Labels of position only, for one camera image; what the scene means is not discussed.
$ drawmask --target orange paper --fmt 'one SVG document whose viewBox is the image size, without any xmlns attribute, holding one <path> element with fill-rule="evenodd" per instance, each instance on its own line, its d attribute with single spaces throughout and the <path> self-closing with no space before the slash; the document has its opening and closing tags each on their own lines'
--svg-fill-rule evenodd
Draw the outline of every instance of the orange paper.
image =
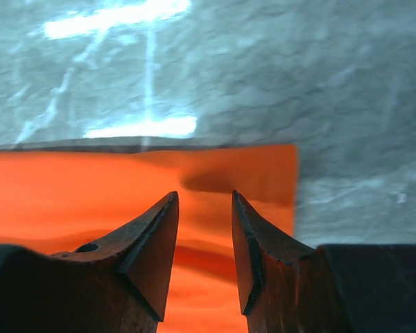
<svg viewBox="0 0 416 333">
<path fill-rule="evenodd" d="M 0 243 L 75 250 L 137 217 L 170 191 L 180 197 L 177 247 L 158 332 L 247 332 L 240 315 L 231 193 L 292 234 L 292 145 L 210 151 L 0 153 Z"/>
</svg>

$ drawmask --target stone surface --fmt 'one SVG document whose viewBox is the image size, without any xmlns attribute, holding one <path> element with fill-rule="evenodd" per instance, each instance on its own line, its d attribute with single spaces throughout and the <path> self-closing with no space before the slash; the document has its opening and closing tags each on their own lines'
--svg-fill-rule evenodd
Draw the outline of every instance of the stone surface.
<svg viewBox="0 0 416 333">
<path fill-rule="evenodd" d="M 148 1 L 0 2 L 0 145 L 192 116 L 163 145 L 298 144 L 301 241 L 416 241 L 416 0 Z"/>
</svg>

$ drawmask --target orange sheet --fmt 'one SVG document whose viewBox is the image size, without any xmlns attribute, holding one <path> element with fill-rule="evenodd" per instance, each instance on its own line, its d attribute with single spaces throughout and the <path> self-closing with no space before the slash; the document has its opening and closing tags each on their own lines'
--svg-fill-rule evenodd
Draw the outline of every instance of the orange sheet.
<svg viewBox="0 0 416 333">
<path fill-rule="evenodd" d="M 294 146 L 135 155 L 0 153 L 0 242 L 75 250 L 177 190 L 180 224 L 165 322 L 158 332 L 246 332 L 231 237 L 239 190 L 293 231 Z"/>
</svg>

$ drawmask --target rusty metal jaw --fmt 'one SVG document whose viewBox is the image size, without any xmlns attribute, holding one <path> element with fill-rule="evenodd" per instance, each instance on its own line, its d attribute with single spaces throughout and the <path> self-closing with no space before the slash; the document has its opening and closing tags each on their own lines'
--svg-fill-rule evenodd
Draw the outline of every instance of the rusty metal jaw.
<svg viewBox="0 0 416 333">
<path fill-rule="evenodd" d="M 72 253 L 0 245 L 0 332 L 155 332 L 178 221 L 172 192 Z"/>
<path fill-rule="evenodd" d="M 416 245 L 312 249 L 236 191 L 232 236 L 250 333 L 416 332 Z"/>
</svg>

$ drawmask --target gray marble surface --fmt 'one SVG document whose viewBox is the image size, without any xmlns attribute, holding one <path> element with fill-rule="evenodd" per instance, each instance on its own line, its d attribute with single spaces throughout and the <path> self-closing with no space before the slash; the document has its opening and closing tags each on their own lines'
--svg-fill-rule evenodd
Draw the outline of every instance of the gray marble surface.
<svg viewBox="0 0 416 333">
<path fill-rule="evenodd" d="M 416 242 L 416 0 L 0 1 L 0 147 L 177 118 L 296 143 L 299 240 Z"/>
</svg>

